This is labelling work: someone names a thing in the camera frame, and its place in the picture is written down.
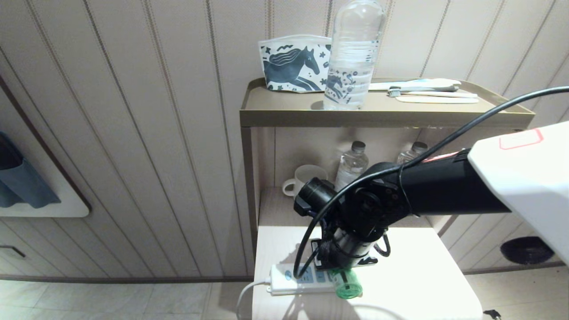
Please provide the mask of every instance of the green object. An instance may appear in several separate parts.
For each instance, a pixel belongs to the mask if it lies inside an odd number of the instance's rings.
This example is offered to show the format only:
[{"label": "green object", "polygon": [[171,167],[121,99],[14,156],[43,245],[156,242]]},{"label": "green object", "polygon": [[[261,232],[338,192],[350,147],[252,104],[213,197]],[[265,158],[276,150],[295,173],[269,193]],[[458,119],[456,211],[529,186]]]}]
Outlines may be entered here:
[{"label": "green object", "polygon": [[336,285],[336,295],[341,299],[359,296],[363,289],[356,274],[351,269],[330,270],[332,282]]}]

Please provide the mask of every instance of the wooden shelf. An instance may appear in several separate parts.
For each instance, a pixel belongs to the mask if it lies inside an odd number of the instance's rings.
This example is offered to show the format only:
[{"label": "wooden shelf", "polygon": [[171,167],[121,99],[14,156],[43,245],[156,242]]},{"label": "wooden shelf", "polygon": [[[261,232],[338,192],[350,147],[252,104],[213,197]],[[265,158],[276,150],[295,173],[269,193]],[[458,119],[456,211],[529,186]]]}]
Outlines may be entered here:
[{"label": "wooden shelf", "polygon": [[[373,82],[409,79],[374,78]],[[459,92],[476,93],[477,104],[414,104],[399,102],[385,92],[370,92],[362,110],[322,110],[324,93],[275,92],[263,78],[249,83],[240,119],[242,127],[458,128],[506,98],[461,81]],[[535,116],[516,105],[487,119],[480,127],[525,129]]]}]

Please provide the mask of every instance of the power strip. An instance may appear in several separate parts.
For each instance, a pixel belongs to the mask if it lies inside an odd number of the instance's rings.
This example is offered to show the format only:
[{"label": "power strip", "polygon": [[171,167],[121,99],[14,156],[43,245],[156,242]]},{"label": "power strip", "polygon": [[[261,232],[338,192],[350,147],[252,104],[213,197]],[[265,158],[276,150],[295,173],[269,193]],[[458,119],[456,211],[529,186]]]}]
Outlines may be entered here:
[{"label": "power strip", "polygon": [[271,285],[267,288],[271,295],[336,292],[329,271],[319,271],[311,265],[302,278],[295,279],[293,267],[294,264],[274,264],[271,267]]}]

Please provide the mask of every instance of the power cord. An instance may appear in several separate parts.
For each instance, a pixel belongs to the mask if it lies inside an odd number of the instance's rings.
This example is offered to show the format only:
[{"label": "power cord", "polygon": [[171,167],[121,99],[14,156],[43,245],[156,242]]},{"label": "power cord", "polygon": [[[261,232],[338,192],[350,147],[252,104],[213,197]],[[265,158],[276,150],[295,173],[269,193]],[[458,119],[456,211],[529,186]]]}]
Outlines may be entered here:
[{"label": "power cord", "polygon": [[384,243],[385,243],[385,251],[383,251],[380,248],[380,245],[378,245],[377,243],[373,244],[373,248],[377,251],[377,253],[379,253],[381,256],[383,257],[389,257],[389,255],[391,254],[391,246],[389,245],[389,239],[387,238],[387,233],[384,233],[383,236],[381,236],[384,239]]},{"label": "power cord", "polygon": [[243,299],[243,295],[247,290],[256,286],[256,285],[264,285],[270,284],[271,277],[265,278],[264,280],[253,281],[250,284],[246,285],[243,290],[241,290],[241,294],[239,295],[239,299],[237,299],[237,305],[235,306],[235,315],[237,316],[237,320],[241,320],[241,314],[239,313],[239,307],[241,306],[241,300]]},{"label": "power cord", "polygon": [[369,303],[350,303],[350,305],[352,307],[363,307],[363,308],[368,308],[368,309],[375,309],[375,310],[381,311],[383,313],[388,313],[388,314],[394,316],[397,320],[406,320],[406,318],[404,318],[402,315],[395,312],[395,310],[392,310],[392,309],[389,309],[386,307],[382,307],[382,306],[378,306],[378,305],[371,305]]},{"label": "power cord", "polygon": [[332,197],[332,199],[330,199],[330,201],[328,201],[328,203],[326,203],[326,205],[324,205],[324,207],[318,212],[318,214],[312,219],[312,221],[310,221],[310,224],[308,225],[308,228],[306,229],[306,232],[304,233],[304,237],[302,238],[302,241],[300,242],[300,246],[298,248],[298,251],[296,252],[296,259],[294,261],[294,269],[293,269],[294,277],[297,279],[301,278],[302,275],[306,272],[306,269],[308,268],[308,266],[310,265],[311,260],[307,261],[299,272],[298,269],[300,267],[300,259],[302,259],[302,256],[304,254],[304,249],[306,248],[306,244],[308,243],[308,239],[310,238],[310,234],[312,233],[312,231],[314,230],[314,228],[316,227],[318,222],[320,222],[322,220],[322,218],[332,208],[332,206],[342,196],[344,196],[349,190],[355,188],[360,183],[363,183],[363,182],[366,182],[369,180],[378,179],[378,178],[380,178],[384,175],[387,175],[387,174],[396,173],[398,170],[401,170],[401,173],[402,173],[404,169],[409,168],[409,167],[413,167],[413,166],[421,163],[423,160],[425,160],[426,158],[433,155],[433,153],[437,152],[438,150],[440,150],[442,147],[444,147],[448,143],[454,141],[458,137],[462,136],[465,132],[472,129],[474,126],[478,125],[479,123],[483,122],[484,120],[488,119],[489,117],[492,117],[493,115],[495,115],[496,113],[498,113],[502,110],[510,108],[511,106],[522,103],[522,102],[527,101],[529,99],[533,99],[533,98],[537,98],[537,97],[541,97],[541,96],[552,95],[554,93],[562,93],[562,92],[569,92],[569,86],[538,90],[538,91],[530,92],[530,93],[527,93],[525,95],[516,97],[516,98],[511,99],[509,101],[506,101],[503,104],[495,106],[494,108],[486,111],[485,113],[476,117],[474,120],[465,124],[460,129],[458,129],[457,131],[450,134],[443,141],[437,143],[434,147],[425,151],[425,153],[421,154],[417,158],[415,158],[415,159],[413,159],[407,163],[404,163],[402,165],[399,165],[399,166],[394,166],[394,167],[391,167],[389,169],[385,169],[385,170],[382,170],[382,171],[379,171],[376,173],[372,173],[372,174],[369,174],[369,175],[366,175],[363,177],[359,177],[358,179],[354,180],[353,182],[351,182],[350,184],[345,186],[334,197]]}]

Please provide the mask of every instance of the floor tile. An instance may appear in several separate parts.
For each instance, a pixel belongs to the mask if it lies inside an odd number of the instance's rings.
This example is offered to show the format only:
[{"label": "floor tile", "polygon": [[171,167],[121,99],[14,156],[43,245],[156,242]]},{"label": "floor tile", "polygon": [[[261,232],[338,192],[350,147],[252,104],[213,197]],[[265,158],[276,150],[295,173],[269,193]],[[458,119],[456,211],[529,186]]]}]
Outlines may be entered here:
[{"label": "floor tile", "polygon": [[0,320],[27,319],[32,308],[0,306]]},{"label": "floor tile", "polygon": [[569,300],[569,270],[565,266],[473,274],[466,279],[484,310],[561,298]]},{"label": "floor tile", "polygon": [[44,282],[0,280],[0,305],[33,307],[48,285]]},{"label": "floor tile", "polygon": [[[204,311],[204,320],[234,320],[235,305],[241,290],[248,282],[217,282],[212,284],[209,301]],[[241,318],[251,318],[253,289],[249,289],[241,301]]]},{"label": "floor tile", "polygon": [[498,311],[504,320],[569,319],[569,301],[567,299],[530,302],[520,305],[495,307],[493,309]]},{"label": "floor tile", "polygon": [[153,285],[50,284],[37,308],[85,312],[144,313]]},{"label": "floor tile", "polygon": [[201,315],[196,313],[180,313],[180,314],[171,314],[171,313],[154,313],[154,314],[145,314],[142,320],[200,320]]},{"label": "floor tile", "polygon": [[145,313],[202,313],[210,284],[156,284]]},{"label": "floor tile", "polygon": [[26,320],[142,320],[142,314],[33,309]]}]

